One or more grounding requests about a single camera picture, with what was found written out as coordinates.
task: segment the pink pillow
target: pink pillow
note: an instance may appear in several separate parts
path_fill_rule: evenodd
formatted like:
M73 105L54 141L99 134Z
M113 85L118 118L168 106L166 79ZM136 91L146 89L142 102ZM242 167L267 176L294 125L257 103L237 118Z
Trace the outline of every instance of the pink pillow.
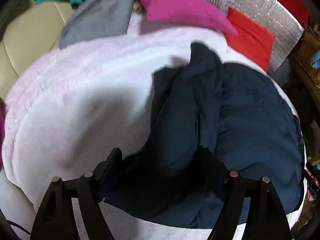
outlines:
M147 20L189 24L237 35L236 29L214 5L206 0L140 0Z

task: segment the white bed sheet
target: white bed sheet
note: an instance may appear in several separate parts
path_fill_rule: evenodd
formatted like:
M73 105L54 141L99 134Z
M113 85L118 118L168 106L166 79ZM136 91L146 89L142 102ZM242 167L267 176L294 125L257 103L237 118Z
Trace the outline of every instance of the white bed sheet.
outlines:
M105 160L113 147L126 156L143 146L150 131L152 74L165 65L187 64L192 41L214 49L223 62L239 62L265 74L229 48L221 33L148 23L133 14L128 35L55 50L21 76L6 98L3 163L8 179L36 211L53 176L78 178ZM73 203L81 239L87 239L79 207ZM158 225L105 203L100 206L115 239L196 240L211 231ZM291 227L301 208L287 216ZM243 230L239 225L234 239L241 239Z

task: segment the beige leather chair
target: beige leather chair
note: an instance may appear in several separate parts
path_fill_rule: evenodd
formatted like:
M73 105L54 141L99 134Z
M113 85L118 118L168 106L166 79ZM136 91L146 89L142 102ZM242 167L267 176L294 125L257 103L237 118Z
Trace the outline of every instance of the beige leather chair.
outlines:
M0 41L2 99L34 61L58 48L60 32L72 14L67 2L44 2L9 23Z

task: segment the navy blue fabric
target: navy blue fabric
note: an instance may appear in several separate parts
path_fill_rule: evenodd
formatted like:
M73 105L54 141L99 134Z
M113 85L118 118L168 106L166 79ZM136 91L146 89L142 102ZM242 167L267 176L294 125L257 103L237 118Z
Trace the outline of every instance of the navy blue fabric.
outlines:
M105 193L105 202L167 226L213 228L223 202L206 179L203 148L245 178L269 177L286 213L301 204L299 120L270 78L222 64L200 43L191 44L187 67L155 73L148 141L124 160L119 184ZM246 221L249 201L239 223Z

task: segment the pillow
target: pillow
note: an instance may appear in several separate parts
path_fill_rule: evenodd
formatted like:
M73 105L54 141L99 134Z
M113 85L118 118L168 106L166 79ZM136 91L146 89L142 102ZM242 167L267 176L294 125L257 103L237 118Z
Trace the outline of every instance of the pillow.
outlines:
M229 8L228 19L238 31L238 35L225 34L228 46L240 52L268 71L273 40L275 36L241 12Z
M140 0L147 20L189 24L236 35L228 19L206 0Z

